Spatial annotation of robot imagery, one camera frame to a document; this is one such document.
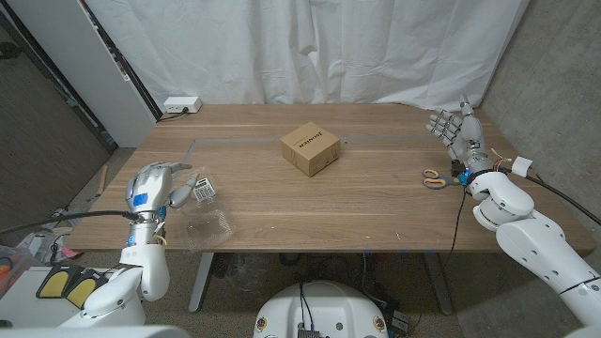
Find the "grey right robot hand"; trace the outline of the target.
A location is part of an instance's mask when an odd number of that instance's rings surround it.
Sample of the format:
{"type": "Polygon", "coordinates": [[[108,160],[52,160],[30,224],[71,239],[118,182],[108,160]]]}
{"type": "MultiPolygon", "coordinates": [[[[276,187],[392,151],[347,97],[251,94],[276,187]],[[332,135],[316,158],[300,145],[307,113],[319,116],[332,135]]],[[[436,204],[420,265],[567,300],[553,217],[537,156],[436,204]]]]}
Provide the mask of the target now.
{"type": "Polygon", "coordinates": [[[480,120],[465,94],[460,95],[462,116],[437,108],[425,128],[441,140],[452,160],[460,161],[471,173],[490,171],[493,162],[485,149],[480,120]]]}

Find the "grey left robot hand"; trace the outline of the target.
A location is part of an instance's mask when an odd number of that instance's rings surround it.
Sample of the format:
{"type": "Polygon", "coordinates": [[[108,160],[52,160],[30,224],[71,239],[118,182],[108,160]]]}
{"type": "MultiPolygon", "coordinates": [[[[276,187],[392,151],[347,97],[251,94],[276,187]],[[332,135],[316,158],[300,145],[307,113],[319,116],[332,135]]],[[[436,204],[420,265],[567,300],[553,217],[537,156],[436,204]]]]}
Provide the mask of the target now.
{"type": "Polygon", "coordinates": [[[173,174],[192,167],[186,162],[171,161],[157,161],[143,167],[126,188],[125,201],[131,213],[139,220],[148,220],[158,216],[161,207],[182,207],[192,193],[196,177],[173,191],[173,174]]]}

